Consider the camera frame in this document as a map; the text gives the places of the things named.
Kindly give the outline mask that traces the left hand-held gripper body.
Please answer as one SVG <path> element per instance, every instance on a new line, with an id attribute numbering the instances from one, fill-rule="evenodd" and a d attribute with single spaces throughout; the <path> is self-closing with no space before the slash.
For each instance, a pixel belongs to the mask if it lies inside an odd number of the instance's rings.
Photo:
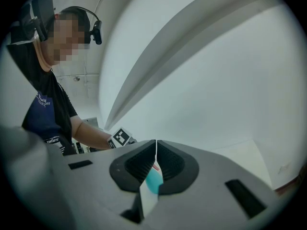
<path id="1" fill-rule="evenodd" d="M 120 127 L 108 140 L 108 145 L 111 149 L 124 147 L 126 145 L 134 144 L 137 142 L 130 132 L 123 127 Z"/>

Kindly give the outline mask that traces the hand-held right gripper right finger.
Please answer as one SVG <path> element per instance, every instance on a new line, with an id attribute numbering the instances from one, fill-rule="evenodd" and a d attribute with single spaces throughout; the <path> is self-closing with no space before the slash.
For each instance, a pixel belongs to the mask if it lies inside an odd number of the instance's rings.
<path id="1" fill-rule="evenodd" d="M 261 179 L 220 154 L 157 142 L 164 182 L 144 230 L 261 230 L 281 211 Z"/>

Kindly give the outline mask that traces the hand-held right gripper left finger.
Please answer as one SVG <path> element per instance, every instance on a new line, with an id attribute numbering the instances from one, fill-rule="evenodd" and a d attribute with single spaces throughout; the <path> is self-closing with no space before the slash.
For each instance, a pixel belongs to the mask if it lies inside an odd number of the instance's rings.
<path id="1" fill-rule="evenodd" d="M 56 178 L 78 230 L 154 230 L 141 185 L 155 162 L 155 140 L 106 151 L 56 155 Z"/>

